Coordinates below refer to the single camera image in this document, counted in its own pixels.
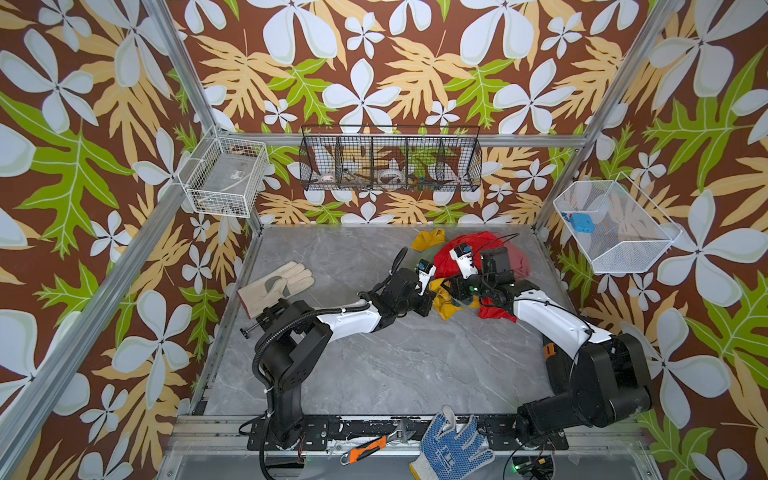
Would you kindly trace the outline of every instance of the robotic arm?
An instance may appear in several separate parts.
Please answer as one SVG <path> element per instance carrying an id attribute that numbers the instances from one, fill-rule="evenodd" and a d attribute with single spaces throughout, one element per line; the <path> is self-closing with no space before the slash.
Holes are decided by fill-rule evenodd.
<path id="1" fill-rule="evenodd" d="M 410 311 L 429 314 L 435 293 L 427 287 L 435 267 L 421 260 L 414 270 L 399 269 L 407 250 L 398 253 L 386 279 L 360 293 L 355 303 L 315 310 L 303 301 L 281 299 L 257 317 L 264 334 L 256 344 L 253 374 L 265 385 L 270 430 L 282 448 L 299 438 L 301 383 L 328 342 L 386 328 Z M 470 247 L 462 244 L 452 250 L 461 273 L 443 282 L 451 296 L 458 301 L 473 296 L 491 300 L 544 333 L 573 359 L 567 391 L 518 409 L 515 434 L 521 444 L 575 425 L 610 425 L 650 408 L 650 374 L 642 345 L 633 336 L 614 336 L 559 306 L 533 283 L 516 281 L 504 247 L 480 254 L 478 270 Z M 303 338 L 297 342 L 291 332 Z"/>

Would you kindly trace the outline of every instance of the beige work glove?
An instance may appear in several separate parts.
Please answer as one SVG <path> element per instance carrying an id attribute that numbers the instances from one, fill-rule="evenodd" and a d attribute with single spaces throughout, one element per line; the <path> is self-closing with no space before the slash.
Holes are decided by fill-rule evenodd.
<path id="1" fill-rule="evenodd" d="M 315 283 L 312 272 L 301 263 L 288 262 L 237 291 L 250 318 L 260 315 L 281 298 L 288 299 Z"/>

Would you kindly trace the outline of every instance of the white mesh basket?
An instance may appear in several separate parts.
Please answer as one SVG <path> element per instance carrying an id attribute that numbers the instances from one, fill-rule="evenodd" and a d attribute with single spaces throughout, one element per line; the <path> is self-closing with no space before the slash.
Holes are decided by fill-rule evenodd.
<path id="1" fill-rule="evenodd" d="M 269 160 L 259 141 L 215 138 L 198 157 L 184 191 L 194 211 L 203 214 L 249 217 Z"/>
<path id="2" fill-rule="evenodd" d="M 626 175 L 622 180 L 631 183 Z M 562 217 L 586 214 L 591 218 L 591 233 L 576 231 L 571 222 L 561 221 L 595 273 L 647 272 L 682 232 L 642 189 L 636 185 L 635 189 L 645 208 L 619 179 L 575 181 L 554 200 Z M 668 223 L 660 225 L 646 208 Z"/>

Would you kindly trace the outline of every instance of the wall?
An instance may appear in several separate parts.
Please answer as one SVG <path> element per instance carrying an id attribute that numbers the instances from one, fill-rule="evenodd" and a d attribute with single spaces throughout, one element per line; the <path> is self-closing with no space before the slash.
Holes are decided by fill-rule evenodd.
<path id="1" fill-rule="evenodd" d="M 630 174 L 683 227 L 661 261 L 595 276 L 556 216 L 542 232 L 574 304 L 644 343 L 655 408 L 640 418 L 665 478 L 768 475 L 767 12 L 762 0 L 685 4 L 625 95 L 624 122 L 581 168 Z"/>
<path id="2" fill-rule="evenodd" d="M 649 8 L 635 0 L 168 5 L 220 125 L 265 133 L 443 122 L 484 134 L 580 133 Z M 486 151 L 473 194 L 331 195 L 303 191 L 297 149 L 271 150 L 274 172 L 257 206 L 265 223 L 279 224 L 530 223 L 569 154 Z"/>
<path id="3" fill-rule="evenodd" d="M 138 0 L 0 2 L 0 411 L 200 136 L 146 17 Z M 179 210 L 15 478 L 154 477 L 246 247 L 242 222 Z"/>

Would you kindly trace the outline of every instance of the red cloth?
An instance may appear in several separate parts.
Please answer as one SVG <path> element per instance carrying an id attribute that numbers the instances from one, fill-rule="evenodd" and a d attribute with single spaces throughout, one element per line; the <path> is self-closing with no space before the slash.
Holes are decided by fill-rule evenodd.
<path id="1" fill-rule="evenodd" d="M 531 265 L 528 263 L 525 253 L 509 242 L 503 243 L 503 240 L 497 239 L 496 235 L 491 232 L 481 232 L 461 235 L 446 243 L 435 255 L 435 261 L 433 262 L 436 267 L 435 278 L 445 278 L 459 273 L 458 264 L 451 258 L 451 250 L 462 243 L 469 245 L 475 253 L 481 248 L 487 250 L 489 248 L 501 247 L 503 244 L 507 247 L 509 266 L 515 271 L 515 277 L 525 278 L 531 274 Z M 479 255 L 475 255 L 475 266 L 478 269 L 482 266 Z M 516 318 L 506 313 L 503 309 L 494 306 L 482 306 L 479 316 L 480 318 L 506 318 L 513 322 L 517 321 Z"/>

